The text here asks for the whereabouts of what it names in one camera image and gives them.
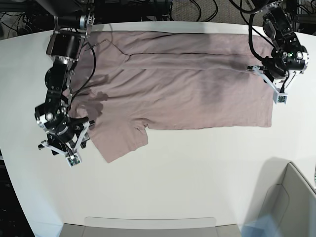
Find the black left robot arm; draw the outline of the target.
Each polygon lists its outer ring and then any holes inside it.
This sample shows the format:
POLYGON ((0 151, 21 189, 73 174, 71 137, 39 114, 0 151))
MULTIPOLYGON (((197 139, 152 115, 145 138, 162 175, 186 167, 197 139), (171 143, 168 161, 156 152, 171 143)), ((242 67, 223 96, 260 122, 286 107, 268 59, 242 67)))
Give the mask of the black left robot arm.
POLYGON ((262 70, 269 78, 285 79, 289 72, 303 72, 308 64, 308 51, 300 44, 298 37, 292 28, 292 21, 282 9, 279 0, 269 0, 265 5, 255 3, 255 7, 262 6, 263 30, 273 44, 270 57, 261 57, 253 48, 252 21, 254 15, 250 15, 248 25, 248 43, 252 54, 263 67, 262 70))

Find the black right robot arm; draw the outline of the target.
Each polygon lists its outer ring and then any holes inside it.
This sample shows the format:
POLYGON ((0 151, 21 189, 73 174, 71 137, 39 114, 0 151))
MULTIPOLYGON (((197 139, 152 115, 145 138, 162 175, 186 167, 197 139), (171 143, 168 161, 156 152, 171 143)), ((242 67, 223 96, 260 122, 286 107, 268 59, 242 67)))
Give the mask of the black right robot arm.
POLYGON ((83 124, 88 122, 87 118, 70 118, 68 112, 74 97, 70 87, 71 76, 87 44, 93 23, 91 7, 86 11, 54 17, 55 28, 46 50, 53 66, 45 74, 45 102, 35 107, 36 121, 47 134, 47 140, 39 145, 39 149, 48 147, 54 152, 68 152, 73 148, 73 137, 83 133, 83 124))

